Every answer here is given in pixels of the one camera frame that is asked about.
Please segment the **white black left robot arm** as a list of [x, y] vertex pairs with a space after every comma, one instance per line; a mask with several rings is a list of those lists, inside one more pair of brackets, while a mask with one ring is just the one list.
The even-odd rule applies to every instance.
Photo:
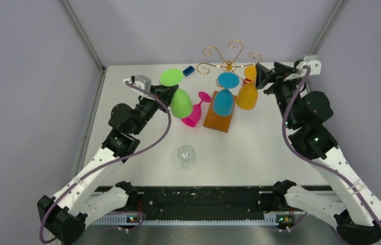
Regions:
[[[73, 244], [97, 219], [117, 209], [130, 212], [137, 206], [137, 190], [126, 181], [118, 182], [99, 196], [93, 198], [91, 195], [129, 158], [152, 149], [165, 138], [172, 121], [168, 107], [179, 86], [155, 85], [145, 91], [129, 81], [125, 84], [142, 93], [138, 104], [134, 108], [126, 103], [114, 106], [109, 120], [112, 130], [89, 163], [52, 197], [44, 195], [39, 199], [39, 239], [42, 244], [56, 239], [63, 244]], [[168, 118], [164, 133], [154, 143], [137, 151], [140, 140], [135, 136], [158, 110], [166, 113]]]

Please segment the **pink plastic wine glass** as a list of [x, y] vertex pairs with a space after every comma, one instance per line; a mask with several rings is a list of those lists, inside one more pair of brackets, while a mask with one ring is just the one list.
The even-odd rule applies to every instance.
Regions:
[[200, 99], [199, 103], [193, 105], [193, 110], [191, 114], [185, 118], [181, 119], [181, 122], [184, 123], [185, 125], [195, 128], [197, 123], [200, 120], [201, 117], [201, 105], [203, 103], [210, 103], [211, 102], [211, 96], [203, 91], [200, 91], [198, 93], [198, 97]]

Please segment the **blue plastic wine glass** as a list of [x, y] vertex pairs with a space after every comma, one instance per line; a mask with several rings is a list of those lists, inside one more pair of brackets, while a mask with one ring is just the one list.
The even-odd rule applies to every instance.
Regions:
[[229, 116], [234, 108], [234, 95], [231, 89], [239, 85], [240, 79], [232, 72], [221, 73], [216, 84], [221, 88], [214, 96], [213, 110], [219, 116]]

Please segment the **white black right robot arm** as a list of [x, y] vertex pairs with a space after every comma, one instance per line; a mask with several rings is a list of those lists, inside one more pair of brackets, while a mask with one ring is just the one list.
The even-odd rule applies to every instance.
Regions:
[[300, 95], [308, 78], [320, 74], [321, 62], [273, 65], [267, 69], [256, 64], [256, 88], [275, 96], [287, 147], [317, 170], [339, 198], [333, 201], [284, 180], [274, 186], [274, 206], [279, 210], [297, 208], [324, 221], [347, 244], [375, 244], [381, 240], [381, 200], [353, 170], [324, 126], [333, 116], [328, 97], [321, 91]]

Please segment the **green plastic wine glass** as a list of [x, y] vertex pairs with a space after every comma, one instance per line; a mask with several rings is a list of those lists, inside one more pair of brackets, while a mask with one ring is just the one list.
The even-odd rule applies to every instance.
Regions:
[[179, 88], [179, 83], [183, 78], [184, 75], [181, 70], [171, 68], [162, 72], [159, 79], [161, 85], [175, 89], [169, 108], [172, 115], [179, 119], [189, 116], [193, 111], [193, 105], [188, 93]]

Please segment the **yellow plastic wine glass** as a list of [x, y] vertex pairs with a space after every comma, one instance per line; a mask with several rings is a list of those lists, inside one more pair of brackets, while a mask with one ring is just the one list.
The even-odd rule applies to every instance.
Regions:
[[257, 76], [255, 65], [245, 68], [244, 76], [245, 79], [247, 78], [252, 82], [242, 85], [237, 95], [236, 104], [240, 109], [251, 110], [256, 106], [259, 95], [255, 86], [255, 79]]

